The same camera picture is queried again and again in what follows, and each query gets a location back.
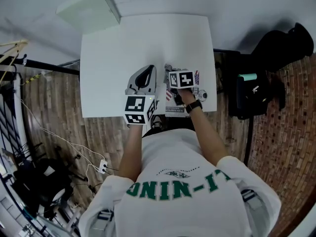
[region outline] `white table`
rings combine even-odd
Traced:
[[[215,62],[207,17],[154,14],[123,17],[119,26],[83,35],[80,61],[84,118],[123,116],[130,76],[143,66],[157,68],[158,108],[165,113],[164,65],[199,70],[203,110],[216,111]]]

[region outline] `black watch strap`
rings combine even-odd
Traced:
[[[190,113],[194,108],[199,107],[199,106],[202,109],[202,104],[201,104],[201,102],[199,100],[196,100],[195,102],[187,105],[186,106],[187,113]]]

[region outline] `power strip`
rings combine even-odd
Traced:
[[[105,174],[105,171],[107,170],[108,162],[106,160],[101,160],[100,161],[100,167],[99,167],[99,172],[102,174]]]

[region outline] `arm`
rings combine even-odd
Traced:
[[[118,169],[118,176],[136,182],[142,170],[142,125],[131,125],[124,154]]]
[[[216,166],[240,190],[254,237],[266,237],[277,222],[281,201],[275,191],[237,158],[222,158]]]
[[[185,105],[195,101],[194,95],[190,91],[178,89],[178,92]],[[190,116],[203,156],[207,161],[216,166],[221,158],[228,156],[221,137],[214,130],[200,107],[194,108],[190,112]]]
[[[81,237],[116,237],[114,207],[133,184],[129,178],[114,175],[105,179],[88,209],[80,217]]]

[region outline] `teal object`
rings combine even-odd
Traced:
[[[239,77],[243,77],[244,81],[251,81],[251,80],[256,80],[257,79],[257,74],[253,73],[253,74],[241,74],[238,75]]]

